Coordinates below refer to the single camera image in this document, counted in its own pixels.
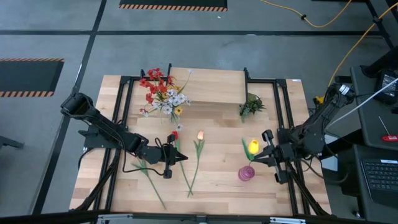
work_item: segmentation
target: wooden table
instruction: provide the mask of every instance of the wooden table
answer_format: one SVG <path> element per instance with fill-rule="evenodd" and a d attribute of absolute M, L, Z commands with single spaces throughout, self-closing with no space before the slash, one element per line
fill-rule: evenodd
<path fill-rule="evenodd" d="M 188 69 L 172 68 L 170 75 L 183 83 L 188 76 Z M 288 185 L 280 185 L 275 181 L 273 167 L 268 168 L 264 164 L 253 163 L 256 176 L 248 182 L 238 179 L 238 170 L 248 165 L 241 138 L 245 138 L 247 142 L 258 139 L 263 148 L 266 145 L 261 138 L 263 131 L 271 129 L 276 136 L 278 119 L 272 85 L 248 84 L 248 92 L 260 96 L 266 109 L 248 117 L 242 123 L 239 117 L 239 104 L 245 101 L 244 73 L 226 70 L 192 70 L 194 73 L 184 89 L 184 94 L 192 99 L 192 105 L 183 107 L 180 120 L 183 131 L 179 135 L 181 152 L 189 157 L 189 160 L 183 161 L 183 166 L 188 181 L 191 182 L 197 164 L 192 141 L 196 140 L 199 130 L 205 132 L 206 143 L 193 186 L 193 196 L 187 198 L 188 187 L 178 164 L 172 167 L 171 179 L 163 179 L 150 171 L 150 177 L 167 207 L 165 210 L 148 178 L 142 172 L 126 174 L 121 171 L 122 154 L 111 210 L 130 213 L 291 216 Z M 118 75 L 104 76 L 96 102 L 96 107 L 109 119 L 112 117 L 119 81 Z M 301 81 L 286 81 L 294 123 L 295 125 L 302 124 L 308 118 L 308 110 Z M 147 92 L 148 90 L 139 86 L 138 82 L 134 82 L 127 124 L 130 132 L 147 137 L 150 139 L 149 144 L 155 145 L 156 137 L 166 141 L 166 137 L 174 130 L 175 124 L 170 124 L 167 118 L 160 118 L 158 114 L 151 114 L 149 118 L 141 115 L 139 109 L 146 104 Z M 124 95 L 119 119 L 123 113 L 125 98 Z M 287 127 L 282 90 L 280 90 L 280 101 Z M 103 156 L 104 149 L 94 149 L 82 160 L 70 208 L 79 206 L 96 185 Z M 132 163 L 138 164 L 138 161 L 130 155 L 127 156 L 126 169 L 133 169 Z M 318 161 L 314 160 L 312 164 L 315 170 L 322 172 Z M 164 164 L 156 164 L 153 168 L 162 172 Z M 305 172 L 304 176 L 305 183 L 315 199 L 324 210 L 330 212 L 324 181 L 310 171 Z M 104 208 L 107 188 L 106 185 L 100 208 Z M 298 209 L 302 212 L 297 187 L 295 192 Z"/>

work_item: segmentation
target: orange and black striped tape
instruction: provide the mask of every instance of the orange and black striped tape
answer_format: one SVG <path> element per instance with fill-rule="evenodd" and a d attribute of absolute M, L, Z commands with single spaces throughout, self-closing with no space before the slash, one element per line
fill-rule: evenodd
<path fill-rule="evenodd" d="M 49 97 L 53 91 L 0 91 L 0 97 Z"/>
<path fill-rule="evenodd" d="M 213 11 L 226 12 L 226 7 L 209 6 L 160 6 L 160 5 L 142 5 L 142 4 L 121 4 L 121 9 L 158 9 L 158 10 L 177 10 L 177 11 Z"/>
<path fill-rule="evenodd" d="M 63 58 L 0 58 L 0 62 L 64 62 Z"/>

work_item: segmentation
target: small potted plant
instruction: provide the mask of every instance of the small potted plant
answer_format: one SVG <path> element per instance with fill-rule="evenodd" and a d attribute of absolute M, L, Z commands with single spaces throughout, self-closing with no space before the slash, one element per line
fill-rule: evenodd
<path fill-rule="evenodd" d="M 251 113 L 255 114 L 256 111 L 261 111 L 262 109 L 265 109 L 262 100 L 257 95 L 248 93 L 248 101 L 243 105 L 239 105 L 239 115 L 242 122 Z"/>

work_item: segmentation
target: black floor mat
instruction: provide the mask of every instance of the black floor mat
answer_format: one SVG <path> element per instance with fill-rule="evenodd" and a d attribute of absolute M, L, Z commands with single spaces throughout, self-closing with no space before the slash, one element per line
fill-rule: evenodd
<path fill-rule="evenodd" d="M 52 96 L 63 64 L 61 58 L 0 58 L 0 97 Z"/>

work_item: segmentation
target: white cable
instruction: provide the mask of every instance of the white cable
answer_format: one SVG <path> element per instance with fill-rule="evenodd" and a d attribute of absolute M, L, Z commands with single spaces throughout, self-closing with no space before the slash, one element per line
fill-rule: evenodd
<path fill-rule="evenodd" d="M 357 107 L 355 107 L 354 109 L 352 109 L 350 112 L 344 114 L 343 116 L 339 117 L 338 119 L 336 119 L 334 122 L 328 124 L 328 126 L 326 126 L 325 129 L 328 129 L 330 126 L 334 125 L 337 121 L 347 117 L 349 114 L 351 114 L 352 112 L 356 111 L 358 108 L 360 108 L 361 106 L 363 106 L 365 103 L 367 103 L 369 100 L 371 100 L 372 98 L 374 98 L 377 94 L 381 93 L 383 90 L 385 90 L 386 88 L 389 88 L 392 84 L 394 84 L 395 82 L 398 81 L 398 78 L 396 78 L 394 81 L 392 81 L 392 83 L 386 85 L 385 87 L 381 88 L 381 90 L 375 92 L 375 94 L 373 94 L 371 97 L 369 97 L 368 99 L 366 99 L 364 102 L 362 102 L 360 105 L 358 105 Z"/>

